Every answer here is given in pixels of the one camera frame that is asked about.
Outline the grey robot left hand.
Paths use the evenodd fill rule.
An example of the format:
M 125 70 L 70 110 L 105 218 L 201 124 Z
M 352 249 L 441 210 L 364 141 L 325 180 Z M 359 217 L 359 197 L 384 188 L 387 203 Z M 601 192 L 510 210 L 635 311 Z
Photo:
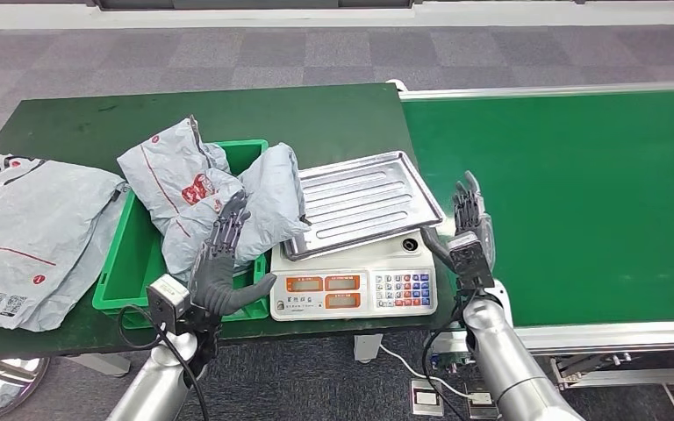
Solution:
M 244 223 L 249 219 L 243 190 L 234 193 L 212 226 L 198 253 L 190 278 L 191 302 L 206 314 L 221 318 L 269 294 L 276 275 L 267 273 L 255 285 L 233 286 L 235 251 Z

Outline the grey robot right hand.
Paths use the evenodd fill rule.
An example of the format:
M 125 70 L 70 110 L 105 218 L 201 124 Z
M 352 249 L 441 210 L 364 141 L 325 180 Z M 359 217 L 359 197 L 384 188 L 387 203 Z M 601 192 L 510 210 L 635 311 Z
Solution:
M 466 232 L 473 232 L 480 240 L 484 257 L 489 269 L 494 269 L 496 262 L 496 247 L 491 216 L 486 212 L 484 197 L 477 178 L 470 170 L 464 172 L 465 182 L 455 183 L 455 193 L 452 195 L 455 236 Z M 450 248 L 441 243 L 434 228 L 420 227 L 420 235 L 425 246 L 448 269 L 456 274 L 461 272 L 460 266 L 451 258 Z

